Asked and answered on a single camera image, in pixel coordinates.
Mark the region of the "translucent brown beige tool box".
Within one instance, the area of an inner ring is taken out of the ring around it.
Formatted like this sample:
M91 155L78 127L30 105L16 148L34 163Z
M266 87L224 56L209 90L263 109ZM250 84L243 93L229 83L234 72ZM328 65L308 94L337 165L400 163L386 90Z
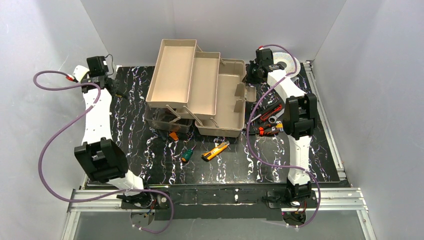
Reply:
M246 64L203 51L195 39L163 39L146 95L145 118L155 130L237 138L256 88L245 83Z

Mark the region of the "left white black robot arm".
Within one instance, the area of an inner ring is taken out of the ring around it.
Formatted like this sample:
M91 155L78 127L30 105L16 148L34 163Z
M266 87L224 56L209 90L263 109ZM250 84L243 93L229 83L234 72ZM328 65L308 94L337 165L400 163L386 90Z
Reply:
M126 192L118 199L138 208L153 208L151 192L136 192L144 188L144 181L129 169L126 154L113 141L110 106L116 92L115 81L109 77L105 56L86 59L88 67L77 66L76 80L83 84L81 91L85 108L85 131L80 146L74 148L74 156L91 181L113 185Z

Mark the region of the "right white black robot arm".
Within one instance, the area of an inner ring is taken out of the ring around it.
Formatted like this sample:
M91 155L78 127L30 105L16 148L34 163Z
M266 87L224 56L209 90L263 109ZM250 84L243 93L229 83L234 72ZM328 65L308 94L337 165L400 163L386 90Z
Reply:
M318 125L317 96L306 93L292 80L284 67L274 62L270 45L258 47L256 58L250 62L245 80L249 83L266 82L285 102L282 114L282 127L289 140L289 172L286 189L280 201L303 202L311 197L313 179L309 172L310 145L314 130Z

